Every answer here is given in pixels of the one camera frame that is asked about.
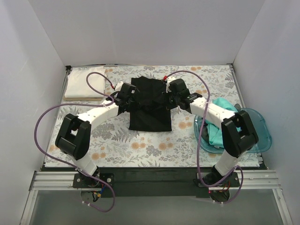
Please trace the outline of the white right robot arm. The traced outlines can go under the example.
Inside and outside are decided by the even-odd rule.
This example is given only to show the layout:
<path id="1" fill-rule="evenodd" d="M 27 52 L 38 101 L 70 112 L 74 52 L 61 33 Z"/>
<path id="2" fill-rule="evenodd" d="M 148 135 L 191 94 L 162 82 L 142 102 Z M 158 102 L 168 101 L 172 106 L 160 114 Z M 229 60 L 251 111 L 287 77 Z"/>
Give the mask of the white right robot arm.
<path id="1" fill-rule="evenodd" d="M 204 98 L 198 93 L 191 94 L 182 79 L 163 78 L 169 107 L 202 117 L 203 122 L 211 122 L 222 132 L 224 151 L 210 173 L 199 176 L 198 182 L 205 187 L 223 186 L 229 175 L 237 168 L 241 156 L 250 150 L 259 138 L 249 114 L 230 111 Z"/>

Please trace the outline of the teal t-shirt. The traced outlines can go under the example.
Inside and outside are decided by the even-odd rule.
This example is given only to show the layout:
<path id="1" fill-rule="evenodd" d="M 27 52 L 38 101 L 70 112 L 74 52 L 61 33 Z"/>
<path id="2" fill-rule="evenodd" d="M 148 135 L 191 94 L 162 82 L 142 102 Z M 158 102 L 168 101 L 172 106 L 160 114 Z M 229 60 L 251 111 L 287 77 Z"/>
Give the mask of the teal t-shirt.
<path id="1" fill-rule="evenodd" d="M 239 104 L 232 105 L 228 100 L 222 97 L 218 97 L 214 99 L 213 104 L 227 109 L 233 112 L 241 111 L 241 106 Z M 217 126 L 206 120 L 207 123 L 207 132 L 208 132 L 208 143 L 216 148 L 223 148 L 223 138 L 222 138 L 222 131 Z"/>

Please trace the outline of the black t-shirt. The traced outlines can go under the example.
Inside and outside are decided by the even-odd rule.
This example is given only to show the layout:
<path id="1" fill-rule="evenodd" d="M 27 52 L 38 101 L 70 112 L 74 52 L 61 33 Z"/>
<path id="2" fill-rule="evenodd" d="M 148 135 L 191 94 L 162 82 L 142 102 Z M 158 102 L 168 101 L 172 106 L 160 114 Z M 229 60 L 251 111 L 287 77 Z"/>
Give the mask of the black t-shirt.
<path id="1" fill-rule="evenodd" d="M 134 94 L 138 108 L 130 112 L 129 129 L 143 132 L 170 132 L 171 111 L 165 106 L 163 93 L 166 84 L 158 79 L 144 76 L 132 78 L 137 88 Z"/>

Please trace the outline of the floral patterned table mat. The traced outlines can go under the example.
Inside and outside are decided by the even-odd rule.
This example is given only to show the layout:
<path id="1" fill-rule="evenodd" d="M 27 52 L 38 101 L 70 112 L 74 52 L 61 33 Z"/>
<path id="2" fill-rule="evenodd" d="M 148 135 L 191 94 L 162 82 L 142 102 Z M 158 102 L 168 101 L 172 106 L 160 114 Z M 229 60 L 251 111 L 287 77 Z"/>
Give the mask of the floral patterned table mat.
<path id="1" fill-rule="evenodd" d="M 240 97 L 228 65 L 221 66 L 115 66 L 104 67 L 109 82 L 129 83 L 145 76 L 161 79 L 175 72 L 190 92 L 214 100 L 227 99 L 239 104 Z M 194 115 L 180 109 L 171 110 L 171 132 L 129 130 L 129 114 L 107 120 L 91 133 L 89 155 L 100 167 L 203 167 L 213 166 L 219 154 L 197 151 Z"/>

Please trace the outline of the teal plastic basket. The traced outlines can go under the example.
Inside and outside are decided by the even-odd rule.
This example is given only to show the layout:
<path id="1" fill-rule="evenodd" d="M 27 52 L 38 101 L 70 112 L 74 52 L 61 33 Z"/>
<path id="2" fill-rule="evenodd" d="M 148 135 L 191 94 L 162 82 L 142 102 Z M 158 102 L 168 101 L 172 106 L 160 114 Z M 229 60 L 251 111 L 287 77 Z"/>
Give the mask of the teal plastic basket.
<path id="1" fill-rule="evenodd" d="M 241 108 L 241 110 L 244 110 L 249 114 L 259 138 L 259 142 L 256 145 L 254 145 L 248 151 L 248 153 L 266 152 L 272 145 L 272 137 L 268 131 L 264 117 L 258 111 L 251 108 Z M 209 141 L 208 129 L 207 129 L 207 123 L 205 123 L 202 131 L 202 136 L 201 136 L 201 148 L 205 152 L 212 153 L 212 154 L 223 153 L 224 148 L 210 145 L 208 141 Z"/>

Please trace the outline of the brown cardboard board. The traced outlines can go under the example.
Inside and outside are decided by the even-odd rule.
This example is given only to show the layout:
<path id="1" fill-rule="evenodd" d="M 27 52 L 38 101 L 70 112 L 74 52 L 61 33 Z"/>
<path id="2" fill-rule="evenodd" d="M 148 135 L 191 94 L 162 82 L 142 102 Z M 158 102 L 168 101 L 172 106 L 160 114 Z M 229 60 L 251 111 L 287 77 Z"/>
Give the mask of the brown cardboard board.
<path id="1" fill-rule="evenodd" d="M 63 96 L 62 99 L 64 101 L 102 101 L 102 97 L 74 97 L 74 98 L 69 98 Z"/>

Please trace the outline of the folded white t-shirt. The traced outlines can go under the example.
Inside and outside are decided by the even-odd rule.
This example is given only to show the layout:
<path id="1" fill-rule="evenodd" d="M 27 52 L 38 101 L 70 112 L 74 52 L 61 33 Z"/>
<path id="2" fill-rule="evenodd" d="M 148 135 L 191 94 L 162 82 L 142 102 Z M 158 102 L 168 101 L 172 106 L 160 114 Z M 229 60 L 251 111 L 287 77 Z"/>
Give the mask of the folded white t-shirt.
<path id="1" fill-rule="evenodd" d="M 106 76 L 104 67 L 74 67 L 67 76 L 67 88 L 65 98 L 103 98 L 95 92 L 86 82 L 89 73 L 98 72 Z M 105 79 L 98 74 L 89 76 L 89 84 L 97 91 L 104 93 Z"/>

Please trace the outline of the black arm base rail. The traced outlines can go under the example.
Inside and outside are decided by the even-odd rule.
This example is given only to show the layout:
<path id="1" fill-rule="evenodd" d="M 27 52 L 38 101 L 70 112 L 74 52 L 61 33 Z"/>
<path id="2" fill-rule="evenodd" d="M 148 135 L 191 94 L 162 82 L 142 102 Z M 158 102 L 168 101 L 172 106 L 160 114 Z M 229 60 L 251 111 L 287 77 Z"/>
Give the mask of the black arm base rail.
<path id="1" fill-rule="evenodd" d="M 210 198 L 207 187 L 195 183 L 195 167 L 103 167 L 100 179 L 113 188 L 117 197 L 195 196 Z"/>

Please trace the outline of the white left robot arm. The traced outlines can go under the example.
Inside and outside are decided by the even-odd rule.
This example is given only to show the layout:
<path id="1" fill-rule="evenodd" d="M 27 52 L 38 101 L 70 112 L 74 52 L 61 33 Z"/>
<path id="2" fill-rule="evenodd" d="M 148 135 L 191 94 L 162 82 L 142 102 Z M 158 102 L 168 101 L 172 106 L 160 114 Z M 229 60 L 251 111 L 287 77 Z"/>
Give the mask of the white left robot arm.
<path id="1" fill-rule="evenodd" d="M 91 132 L 107 120 L 128 112 L 136 104 L 135 91 L 134 85 L 119 82 L 117 91 L 103 102 L 104 106 L 79 115 L 69 113 L 63 119 L 55 145 L 69 156 L 79 171 L 85 173 L 81 180 L 88 187 L 100 186 L 100 169 L 88 154 Z"/>

